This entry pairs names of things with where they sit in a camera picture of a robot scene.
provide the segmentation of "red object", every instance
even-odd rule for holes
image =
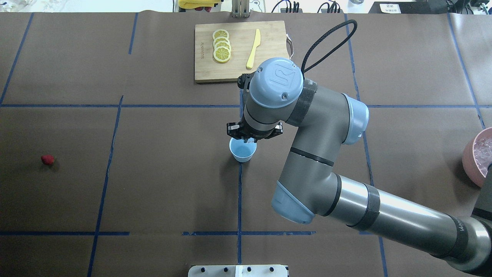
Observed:
[[[41,156],[41,161],[47,165],[50,166],[55,163],[55,158],[52,155],[44,155]]]

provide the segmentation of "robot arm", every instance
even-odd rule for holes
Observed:
[[[284,58],[266,60],[238,84],[245,91],[244,114],[227,124],[228,135],[269,139],[282,133],[279,121],[299,127],[272,199],[277,213],[301,224],[315,214],[332,216],[463,272],[492,276],[492,173],[475,215],[454,218],[332,172],[340,146],[355,143],[366,129],[365,104],[304,79]]]

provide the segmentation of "blue joint cap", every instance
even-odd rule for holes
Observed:
[[[249,84],[249,92],[258,105],[282,108],[301,94],[304,78],[301,69],[286,58],[270,58],[260,64]]]
[[[312,213],[295,196],[293,196],[279,181],[272,199],[272,207],[282,217],[300,224],[310,224],[314,218]]]
[[[349,97],[345,93],[342,94],[347,99],[350,114],[347,138],[343,144],[354,144],[362,137],[362,132],[368,126],[369,109],[366,104]]]

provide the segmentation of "white label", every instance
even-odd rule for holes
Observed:
[[[401,13],[398,4],[379,4],[381,11],[384,13]]]

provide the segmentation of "yellow knife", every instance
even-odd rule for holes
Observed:
[[[256,48],[258,46],[260,46],[260,43],[261,43],[260,29],[256,29],[256,34],[254,35],[253,48],[251,49],[251,54],[249,55],[249,58],[248,58],[247,63],[246,63],[247,69],[253,68],[254,54],[256,53]]]

